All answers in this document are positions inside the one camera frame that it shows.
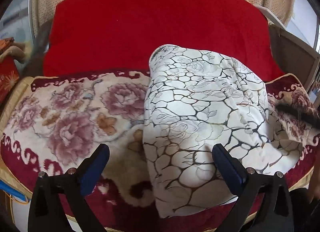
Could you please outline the white black patterned coat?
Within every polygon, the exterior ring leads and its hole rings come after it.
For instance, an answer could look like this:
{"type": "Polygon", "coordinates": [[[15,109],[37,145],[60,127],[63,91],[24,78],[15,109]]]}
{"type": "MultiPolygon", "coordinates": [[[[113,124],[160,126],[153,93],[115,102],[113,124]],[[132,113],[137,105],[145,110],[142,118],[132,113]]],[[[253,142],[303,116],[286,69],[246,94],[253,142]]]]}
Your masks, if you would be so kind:
{"type": "Polygon", "coordinates": [[[297,163],[306,135],[273,111],[264,82],[240,61],[163,45],[149,67],[143,145],[161,218],[235,199],[213,161],[216,144],[260,174],[297,163]]]}

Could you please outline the blue yellow plastic toy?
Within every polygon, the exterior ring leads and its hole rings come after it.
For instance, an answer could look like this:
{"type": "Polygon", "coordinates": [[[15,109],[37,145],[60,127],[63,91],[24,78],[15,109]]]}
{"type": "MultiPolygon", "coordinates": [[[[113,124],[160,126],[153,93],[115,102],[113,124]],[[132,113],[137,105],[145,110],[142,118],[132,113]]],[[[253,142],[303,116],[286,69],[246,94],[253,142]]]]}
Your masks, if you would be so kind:
{"type": "Polygon", "coordinates": [[[9,186],[3,181],[0,181],[0,189],[3,192],[5,192],[10,199],[12,199],[13,201],[19,204],[27,205],[30,202],[27,196],[13,189],[11,186],[9,186]]]}

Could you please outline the floral plush blanket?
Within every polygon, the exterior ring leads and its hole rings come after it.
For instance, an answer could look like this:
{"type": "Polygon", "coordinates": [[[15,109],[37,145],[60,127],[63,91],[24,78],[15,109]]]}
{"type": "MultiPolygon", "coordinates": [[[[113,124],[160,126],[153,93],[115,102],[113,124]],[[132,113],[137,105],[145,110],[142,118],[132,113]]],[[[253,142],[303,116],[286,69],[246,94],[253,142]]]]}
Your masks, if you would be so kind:
{"type": "MultiPolygon", "coordinates": [[[[93,192],[85,196],[105,231],[206,231],[221,224],[232,202],[187,216],[161,218],[143,145],[145,99],[150,75],[105,71],[35,78],[2,118],[1,157],[15,185],[33,195],[37,175],[64,174],[89,158],[100,144],[110,159],[93,192]]],[[[278,102],[313,106],[292,75],[264,83],[278,102]]],[[[285,173],[293,185],[311,168],[319,131],[288,118],[306,135],[297,163],[285,173]]]]}

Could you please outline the white board on crib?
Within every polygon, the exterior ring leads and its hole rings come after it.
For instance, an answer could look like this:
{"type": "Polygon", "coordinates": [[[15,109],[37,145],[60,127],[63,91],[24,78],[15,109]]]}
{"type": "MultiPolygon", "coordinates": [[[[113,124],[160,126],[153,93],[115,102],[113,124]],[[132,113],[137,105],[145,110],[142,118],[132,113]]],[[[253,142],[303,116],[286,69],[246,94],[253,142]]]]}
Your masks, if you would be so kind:
{"type": "Polygon", "coordinates": [[[254,7],[256,7],[267,18],[269,23],[275,24],[277,27],[284,30],[286,29],[286,26],[268,8],[260,5],[254,5],[254,7]]]}

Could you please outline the red gift box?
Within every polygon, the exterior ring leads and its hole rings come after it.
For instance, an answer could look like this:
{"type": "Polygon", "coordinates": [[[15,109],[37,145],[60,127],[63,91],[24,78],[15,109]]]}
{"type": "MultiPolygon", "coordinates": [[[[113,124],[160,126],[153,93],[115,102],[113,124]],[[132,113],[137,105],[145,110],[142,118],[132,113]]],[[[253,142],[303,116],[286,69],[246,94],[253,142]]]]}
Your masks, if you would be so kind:
{"type": "Polygon", "coordinates": [[[20,79],[20,75],[13,57],[6,56],[0,67],[0,103],[20,79]]]}

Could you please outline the beige garment on box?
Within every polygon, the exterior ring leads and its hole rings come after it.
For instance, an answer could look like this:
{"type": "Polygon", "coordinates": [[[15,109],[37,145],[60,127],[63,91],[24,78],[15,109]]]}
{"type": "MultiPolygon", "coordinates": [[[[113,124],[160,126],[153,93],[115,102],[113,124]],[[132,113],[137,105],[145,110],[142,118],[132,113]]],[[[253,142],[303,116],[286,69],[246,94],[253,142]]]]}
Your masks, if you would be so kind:
{"type": "Polygon", "coordinates": [[[0,62],[2,63],[7,57],[17,60],[19,63],[24,64],[31,54],[32,47],[28,43],[13,43],[3,53],[1,53],[0,62]]]}

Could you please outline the orange black folded cloth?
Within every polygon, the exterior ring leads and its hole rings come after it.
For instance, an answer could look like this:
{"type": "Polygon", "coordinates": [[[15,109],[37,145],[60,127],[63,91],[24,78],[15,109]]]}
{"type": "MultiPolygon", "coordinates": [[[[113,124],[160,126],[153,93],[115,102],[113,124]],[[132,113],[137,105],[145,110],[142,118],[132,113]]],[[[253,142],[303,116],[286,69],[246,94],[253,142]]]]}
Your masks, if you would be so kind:
{"type": "Polygon", "coordinates": [[[0,54],[4,53],[9,47],[11,47],[14,43],[14,38],[5,38],[0,40],[0,54]]]}

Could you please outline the red sofa cover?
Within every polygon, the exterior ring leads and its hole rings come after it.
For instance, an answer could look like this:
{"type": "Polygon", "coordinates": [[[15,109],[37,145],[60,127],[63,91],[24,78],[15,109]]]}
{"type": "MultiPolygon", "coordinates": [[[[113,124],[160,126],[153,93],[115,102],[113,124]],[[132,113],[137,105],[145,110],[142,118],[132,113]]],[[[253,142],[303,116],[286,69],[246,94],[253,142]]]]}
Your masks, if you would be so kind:
{"type": "Polygon", "coordinates": [[[268,22],[245,0],[64,0],[55,9],[45,76],[146,70],[173,44],[234,57],[268,82],[282,75],[268,22]]]}

